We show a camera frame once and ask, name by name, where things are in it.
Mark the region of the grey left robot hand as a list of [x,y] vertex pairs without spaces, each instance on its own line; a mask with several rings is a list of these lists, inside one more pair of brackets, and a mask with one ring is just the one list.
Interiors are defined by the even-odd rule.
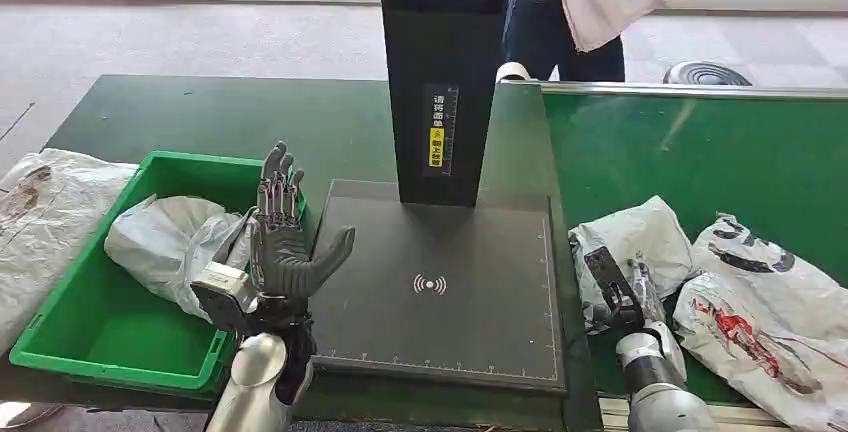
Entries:
[[266,296],[308,299],[349,258],[356,229],[346,226],[329,248],[307,253],[298,199],[304,171],[293,168],[294,156],[280,141],[263,161],[256,192],[251,235],[251,273]]

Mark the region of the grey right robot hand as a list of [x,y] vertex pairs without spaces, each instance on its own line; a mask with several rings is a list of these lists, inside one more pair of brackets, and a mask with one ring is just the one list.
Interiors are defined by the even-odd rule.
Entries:
[[643,254],[637,253],[627,263],[631,270],[631,288],[635,294],[635,301],[639,304],[644,324],[648,326],[665,323],[665,308]]

